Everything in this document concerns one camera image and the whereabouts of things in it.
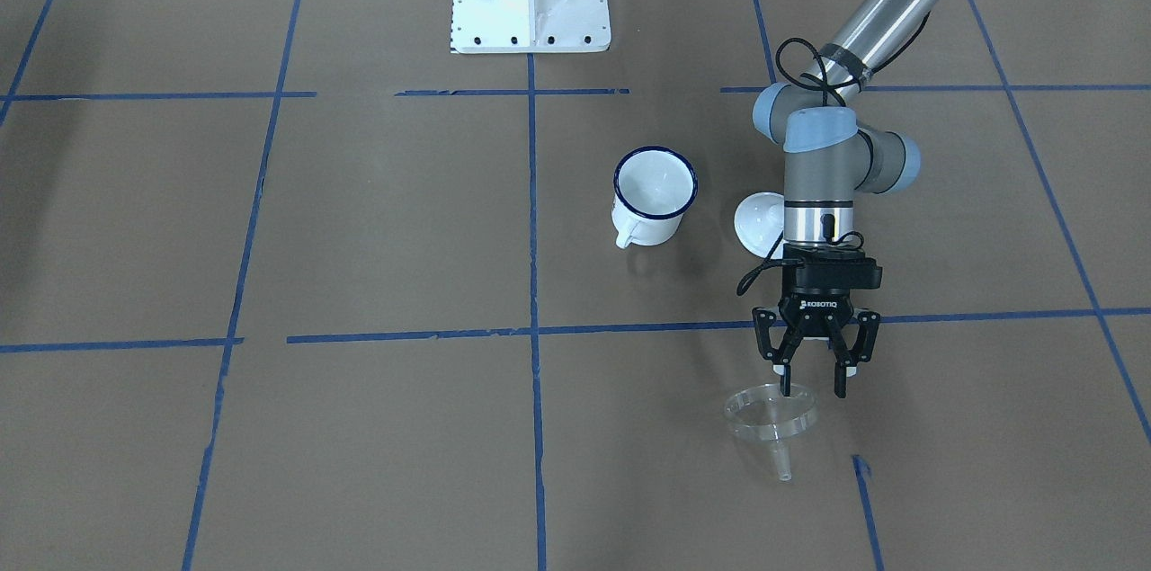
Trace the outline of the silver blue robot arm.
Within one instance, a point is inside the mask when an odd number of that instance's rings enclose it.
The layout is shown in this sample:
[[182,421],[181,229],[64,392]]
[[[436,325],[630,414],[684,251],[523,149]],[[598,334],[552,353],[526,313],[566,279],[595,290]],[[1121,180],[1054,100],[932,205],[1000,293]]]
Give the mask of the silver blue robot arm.
[[763,216],[770,244],[762,269],[782,268],[777,309],[754,309],[760,353],[792,393],[792,361],[808,338],[834,355],[834,394],[846,395],[849,376],[870,361],[881,315],[852,305],[854,290],[881,287],[881,266],[863,251],[854,223],[856,195],[904,191],[918,175],[922,157],[901,134],[881,132],[857,121],[851,100],[918,37],[942,0],[864,0],[824,46],[806,48],[811,64],[765,87],[754,104],[757,131],[782,147],[784,190]]

